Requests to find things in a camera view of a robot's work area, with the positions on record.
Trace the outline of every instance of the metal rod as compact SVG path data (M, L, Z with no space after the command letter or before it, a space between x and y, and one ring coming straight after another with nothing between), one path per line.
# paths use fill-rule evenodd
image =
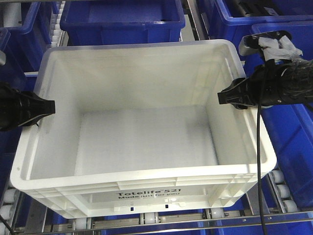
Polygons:
M208 35L201 18L201 14L197 5L197 0L186 0L190 10L191 21L194 25L194 30L196 33L196 40L206 40L208 39Z

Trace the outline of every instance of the white roller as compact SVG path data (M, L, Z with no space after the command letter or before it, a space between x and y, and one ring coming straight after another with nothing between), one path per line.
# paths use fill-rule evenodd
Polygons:
M296 205L296 203L292 200L285 200L283 201L284 207L286 209L287 212L297 212L298 211L298 207Z
M8 189L7 191L4 192L3 195L3 201L5 203L14 203L15 200L17 199L18 196L18 190L13 188L13 189Z
M5 235L6 227L3 223L0 223L0 235Z
M10 219L11 216L12 216L12 208L13 208L12 205L5 205L5 206L2 206L2 207L0 208L0 215L1 215L5 220Z
M211 209L212 219L224 218L224 211L222 208L212 208Z
M75 220L75 230L82 230L87 228L87 218L78 218Z
M156 224L158 223L158 213L150 212L145 213L145 224Z
M280 170L273 170L270 173L276 184L280 184L284 181L284 174Z
M277 185L277 189L281 198L290 197L290 190L287 185Z

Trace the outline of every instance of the plastic tote bin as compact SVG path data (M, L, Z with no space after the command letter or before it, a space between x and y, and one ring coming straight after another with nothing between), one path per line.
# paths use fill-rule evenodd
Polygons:
M12 19L8 21L9 26L3 22L3 26L11 33L9 44L12 53L24 72L39 70L47 45L51 44L49 32L52 7L51 2L22 2L19 13L22 24L18 25L18 17L15 18L17 23L13 25Z
M252 33L286 30L294 45L303 51L303 58L313 59L310 38L313 22L256 24ZM245 70L251 74L263 63L258 55L247 57ZM313 113L304 105L274 106L263 110L263 119L277 154L279 165L297 205L313 206Z
M69 1L60 27L75 46L177 42L185 18L180 0Z
M11 182L65 218L232 206L257 181L256 109L217 92L244 75L226 40L50 49L34 91L56 114L23 129Z
M272 0L282 15L257 17L240 17L235 9L236 0L203 1L206 5L205 13L208 18L210 38L227 39L236 48L242 37L250 34L253 24L313 20L313 1L311 0Z

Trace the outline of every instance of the blue plastic crate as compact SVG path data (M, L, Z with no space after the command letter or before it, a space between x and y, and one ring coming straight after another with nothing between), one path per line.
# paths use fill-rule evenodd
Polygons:
M5 64L0 66L0 81L9 83L15 89L22 90L25 87L26 77L8 44L10 35L6 28L0 28L0 50L6 55Z
M295 202L312 207L312 112L302 104L278 105L263 110L262 117Z
M312 0L272 0L283 15L239 17L235 0L202 0L211 39L227 39L238 47L243 36L250 34L253 24L313 20Z
M313 59L310 38L313 22L268 23L252 26L251 33L286 30L292 35L294 45L303 51L303 58ZM248 56L246 74L262 64L259 55ZM265 109L263 120L268 129L277 160L284 173L292 195L301 208L313 206L313 113L304 105L282 105Z
M10 32L6 28L0 28L0 50L6 55L5 64L0 66L0 81L9 83L12 88L23 90L26 77L12 54L8 45L9 39ZM15 152L19 136L20 130L0 132L0 155Z
M266 225L269 235L309 235L313 233L311 222L297 222L288 224ZM242 226L211 230L211 235L260 235L263 234L261 226Z
M12 53L24 72L38 71L47 45L51 44L50 18L55 3L22 2L22 25L7 27Z
M60 21L75 46L176 42L184 26L180 0L68 1Z

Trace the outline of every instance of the black cable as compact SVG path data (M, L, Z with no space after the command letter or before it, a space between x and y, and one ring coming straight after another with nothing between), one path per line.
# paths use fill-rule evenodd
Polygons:
M262 99L263 93L265 89L265 81L267 77L266 75L263 78L262 85L261 85L261 92L260 92L260 99L258 104L258 113L257 113L257 124L256 124L256 142L257 142L257 172L258 172L258 199L259 199L259 211L260 211L260 219L261 225L264 235L268 235L268 231L264 221L264 211L263 211L263 199L262 199L262 179L261 179L261 154L260 154L260 119L261 119L261 107L262 107Z
M0 221L7 227L7 229L10 231L11 235L15 235L11 226L5 221L5 219L1 215L0 215Z

